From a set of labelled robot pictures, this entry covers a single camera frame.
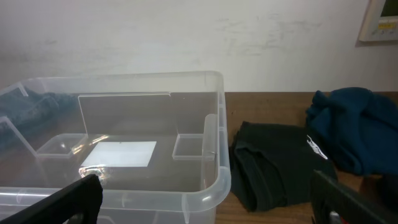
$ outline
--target dark blue fabric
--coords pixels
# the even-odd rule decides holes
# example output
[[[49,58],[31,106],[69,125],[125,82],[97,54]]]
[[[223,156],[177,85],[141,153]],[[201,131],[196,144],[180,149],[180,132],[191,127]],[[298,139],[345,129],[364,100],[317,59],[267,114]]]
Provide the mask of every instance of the dark blue fabric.
[[[317,91],[307,126],[328,144],[336,165],[358,175],[398,174],[398,109],[364,88]]]
[[[0,95],[0,117],[7,117],[26,138],[40,134],[40,130],[50,125],[52,120],[78,104],[76,96],[65,93],[38,94],[25,88],[28,96],[20,89]],[[0,123],[0,151],[18,140],[7,123]]]

